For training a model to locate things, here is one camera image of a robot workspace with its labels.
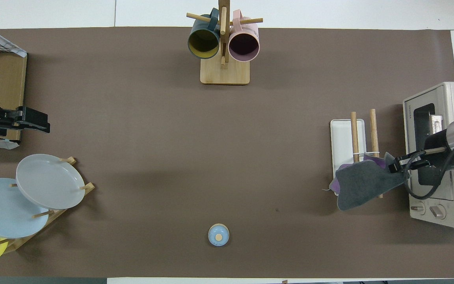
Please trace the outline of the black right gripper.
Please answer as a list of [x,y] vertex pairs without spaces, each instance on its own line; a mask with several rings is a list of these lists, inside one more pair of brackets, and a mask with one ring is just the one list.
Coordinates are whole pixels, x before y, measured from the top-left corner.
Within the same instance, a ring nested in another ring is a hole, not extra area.
[[[389,164],[389,170],[391,173],[400,173],[402,172],[405,168],[406,165],[409,163],[409,160],[411,159],[411,155],[405,155],[400,157],[399,160],[394,160]],[[426,167],[428,166],[428,160],[425,159],[424,155],[422,156],[416,156],[414,160],[412,160],[411,165],[409,166],[410,170],[416,170],[418,168]]]

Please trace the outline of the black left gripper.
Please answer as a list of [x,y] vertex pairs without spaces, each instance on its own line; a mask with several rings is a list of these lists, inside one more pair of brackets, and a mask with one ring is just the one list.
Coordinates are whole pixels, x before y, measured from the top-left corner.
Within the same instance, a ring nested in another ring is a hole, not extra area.
[[0,133],[23,129],[43,130],[45,133],[50,133],[48,115],[26,106],[19,106],[16,110],[0,108]]

